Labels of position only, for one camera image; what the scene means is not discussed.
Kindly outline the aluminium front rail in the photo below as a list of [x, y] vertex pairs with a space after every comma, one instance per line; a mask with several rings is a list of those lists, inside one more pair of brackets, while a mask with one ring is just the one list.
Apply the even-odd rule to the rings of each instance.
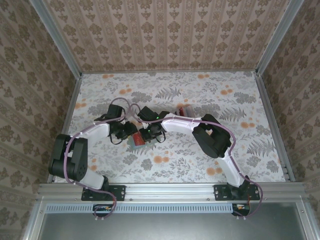
[[[206, 202], [216, 201], [217, 183], [126, 183], [124, 202]], [[300, 182], [261, 182], [260, 200], [266, 202], [295, 202], [307, 198]], [[68, 183], [41, 184], [39, 200], [80, 201], [83, 188]]]

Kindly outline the clear acrylic card stand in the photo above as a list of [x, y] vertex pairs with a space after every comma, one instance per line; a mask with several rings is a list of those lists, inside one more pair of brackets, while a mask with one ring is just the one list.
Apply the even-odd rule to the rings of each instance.
[[181, 108], [181, 107], [185, 107], [186, 111], [187, 111], [187, 116], [185, 117], [189, 117], [189, 118], [195, 118], [195, 112], [194, 112], [194, 109], [191, 105], [187, 104], [187, 105], [181, 105], [181, 106], [178, 106], [177, 109]]

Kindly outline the small wired circuit board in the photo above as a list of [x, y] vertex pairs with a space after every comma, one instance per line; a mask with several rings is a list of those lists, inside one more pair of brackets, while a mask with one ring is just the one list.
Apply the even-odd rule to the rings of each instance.
[[246, 219], [250, 214], [250, 204], [249, 203], [233, 203], [232, 204], [232, 215], [236, 217], [237, 220], [240, 218]]
[[113, 204], [96, 204], [93, 206], [93, 215], [94, 219], [97, 220], [104, 220], [111, 216], [111, 214], [115, 211], [117, 205]]

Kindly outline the floral table cover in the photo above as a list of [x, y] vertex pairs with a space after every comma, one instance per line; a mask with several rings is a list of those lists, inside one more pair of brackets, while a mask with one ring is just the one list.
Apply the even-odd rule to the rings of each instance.
[[[213, 115], [236, 138], [232, 151], [244, 175], [255, 182], [285, 176], [251, 71], [85, 74], [68, 132], [76, 133], [106, 113], [109, 104], [175, 112], [191, 105], [196, 117]], [[104, 138], [88, 152], [89, 167], [112, 183], [216, 183], [226, 176], [197, 141], [165, 134], [155, 147], [130, 150], [127, 141]]]

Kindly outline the aluminium frame post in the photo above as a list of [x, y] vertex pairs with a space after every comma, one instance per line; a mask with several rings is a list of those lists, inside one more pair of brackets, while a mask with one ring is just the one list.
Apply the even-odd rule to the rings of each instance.
[[67, 42], [63, 38], [63, 34], [59, 30], [58, 25], [56, 24], [49, 9], [46, 7], [43, 0], [29, 0], [29, 1], [32, 4], [38, 16], [40, 17], [41, 21], [43, 22], [46, 30], [50, 34], [60, 54], [63, 56], [73, 76], [77, 81], [80, 80], [82, 71], [80, 70], [71, 52], [71, 49], [68, 47]]
[[269, 62], [274, 56], [277, 48], [285, 37], [286, 32], [291, 26], [294, 18], [299, 12], [301, 6], [303, 5], [304, 0], [290, 0], [288, 6], [286, 7], [277, 27], [274, 30], [272, 37], [268, 45], [266, 46], [256, 68], [255, 71], [258, 76], [261, 76], [263, 72], [266, 70]]

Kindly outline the sheet metal panel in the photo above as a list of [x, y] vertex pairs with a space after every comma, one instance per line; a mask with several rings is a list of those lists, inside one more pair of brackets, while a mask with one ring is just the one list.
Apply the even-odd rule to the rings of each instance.
[[243, 220], [230, 214], [48, 214], [39, 240], [307, 240], [294, 215]]

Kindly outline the green card holder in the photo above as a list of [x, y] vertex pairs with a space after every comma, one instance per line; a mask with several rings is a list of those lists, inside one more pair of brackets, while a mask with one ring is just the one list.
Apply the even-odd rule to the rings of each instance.
[[144, 146], [134, 147], [133, 146], [132, 135], [130, 137], [128, 137], [128, 140], [127, 140], [127, 145], [129, 147], [129, 149], [132, 150], [132, 151], [138, 150], [138, 149], [142, 149], [142, 148], [146, 148], [146, 147], [154, 148], [156, 146], [156, 143], [158, 143], [157, 140], [153, 139], [151, 141], [145, 141], [145, 145]]

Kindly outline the aluminium side rail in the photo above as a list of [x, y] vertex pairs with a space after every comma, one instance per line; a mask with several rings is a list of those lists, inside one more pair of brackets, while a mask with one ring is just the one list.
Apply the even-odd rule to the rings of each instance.
[[80, 88], [81, 88], [81, 84], [82, 84], [82, 76], [80, 76], [80, 78], [78, 78], [75, 82], [74, 85], [74, 90], [70, 99], [70, 103], [67, 109], [67, 113], [65, 115], [65, 120], [63, 123], [63, 127], [61, 132], [56, 136], [55, 139], [57, 139], [60, 135], [67, 135], [69, 132], [69, 128], [70, 128], [70, 124], [71, 124], [71, 120], [72, 120], [72, 116], [75, 110], [75, 106], [76, 106], [76, 102], [77, 102], [77, 98], [80, 92]]
[[260, 98], [264, 107], [265, 115], [268, 121], [268, 125], [272, 134], [274, 145], [281, 163], [284, 178], [287, 182], [295, 182], [296, 178], [291, 167], [288, 154], [285, 149], [285, 145], [282, 140], [282, 136], [272, 109], [272, 105], [264, 85], [263, 79], [260, 74], [255, 72], [255, 81], [260, 94]]

